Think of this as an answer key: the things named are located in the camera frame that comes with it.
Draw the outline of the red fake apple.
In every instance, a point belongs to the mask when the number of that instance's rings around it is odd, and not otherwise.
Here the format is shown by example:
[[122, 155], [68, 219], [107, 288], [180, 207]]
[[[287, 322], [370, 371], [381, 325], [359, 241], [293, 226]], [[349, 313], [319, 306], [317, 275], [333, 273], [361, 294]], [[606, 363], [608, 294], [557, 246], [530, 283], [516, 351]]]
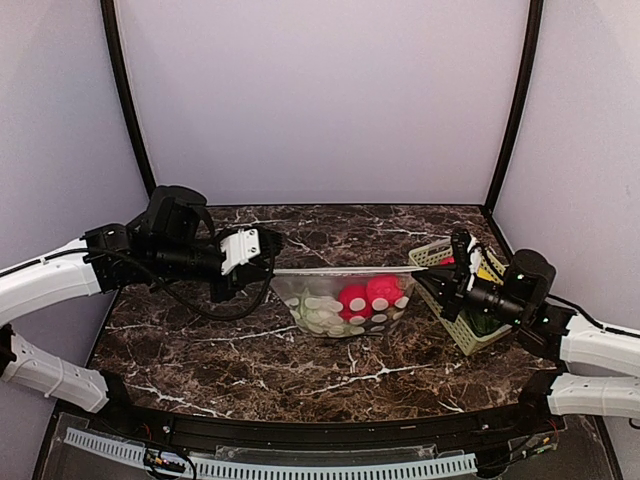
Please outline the red fake apple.
[[400, 279], [396, 275], [381, 275], [368, 281], [367, 299], [374, 311], [384, 311], [404, 297]]

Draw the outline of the clear zip top bag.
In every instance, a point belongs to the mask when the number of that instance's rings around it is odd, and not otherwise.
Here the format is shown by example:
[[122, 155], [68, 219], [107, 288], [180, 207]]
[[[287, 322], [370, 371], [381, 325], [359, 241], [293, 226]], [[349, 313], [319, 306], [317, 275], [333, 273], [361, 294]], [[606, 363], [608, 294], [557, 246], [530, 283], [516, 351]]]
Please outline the clear zip top bag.
[[383, 336], [403, 318], [422, 267], [278, 269], [270, 282], [296, 326], [318, 338]]

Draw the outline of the red fake round fruit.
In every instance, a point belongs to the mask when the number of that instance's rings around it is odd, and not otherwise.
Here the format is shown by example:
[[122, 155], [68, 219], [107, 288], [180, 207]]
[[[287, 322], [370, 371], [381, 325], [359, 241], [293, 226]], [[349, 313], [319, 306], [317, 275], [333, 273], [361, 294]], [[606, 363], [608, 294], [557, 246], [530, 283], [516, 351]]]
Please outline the red fake round fruit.
[[354, 316], [367, 319], [373, 315], [373, 309], [364, 285], [352, 284], [346, 286], [340, 291], [338, 301], [343, 306], [339, 316], [346, 321], [350, 321]]

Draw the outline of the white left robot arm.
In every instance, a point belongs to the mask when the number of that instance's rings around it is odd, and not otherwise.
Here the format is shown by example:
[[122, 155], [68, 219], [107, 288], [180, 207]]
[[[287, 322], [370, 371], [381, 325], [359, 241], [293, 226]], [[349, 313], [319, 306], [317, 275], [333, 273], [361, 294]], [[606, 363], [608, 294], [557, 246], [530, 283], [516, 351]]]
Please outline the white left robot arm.
[[[28, 342], [12, 321], [66, 300], [144, 284], [164, 291], [214, 322], [253, 313], [264, 300], [282, 249], [281, 234], [263, 227], [215, 230], [205, 197], [182, 186], [159, 186], [144, 212], [127, 224], [85, 232], [63, 247], [1, 273], [1, 378], [99, 413], [120, 436], [141, 427], [119, 376], [89, 370]], [[233, 314], [206, 311], [182, 298], [171, 284], [203, 282], [214, 303], [229, 301], [258, 283], [257, 298]]]

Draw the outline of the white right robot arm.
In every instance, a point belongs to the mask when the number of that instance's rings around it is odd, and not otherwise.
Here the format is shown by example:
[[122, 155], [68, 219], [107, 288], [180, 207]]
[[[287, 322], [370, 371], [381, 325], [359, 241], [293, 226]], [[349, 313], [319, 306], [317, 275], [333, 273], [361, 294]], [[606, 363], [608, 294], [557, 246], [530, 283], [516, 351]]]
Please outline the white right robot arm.
[[500, 284], [472, 269], [471, 254], [451, 264], [413, 273], [452, 321], [461, 310], [487, 314], [511, 326], [530, 354], [556, 369], [537, 371], [523, 387], [510, 424], [534, 432], [552, 416], [639, 416], [639, 333], [598, 321], [582, 307], [551, 295], [555, 268], [539, 253], [522, 249]]

